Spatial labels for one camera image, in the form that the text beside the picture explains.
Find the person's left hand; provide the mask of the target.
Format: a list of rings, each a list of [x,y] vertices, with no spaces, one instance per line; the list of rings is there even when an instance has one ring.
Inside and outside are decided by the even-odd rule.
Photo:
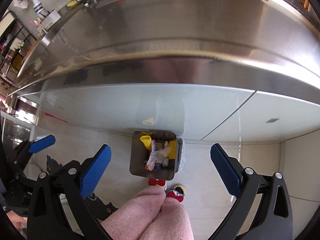
[[[14,213],[14,211],[9,211],[7,217],[18,231],[27,227],[27,217],[21,217]]]

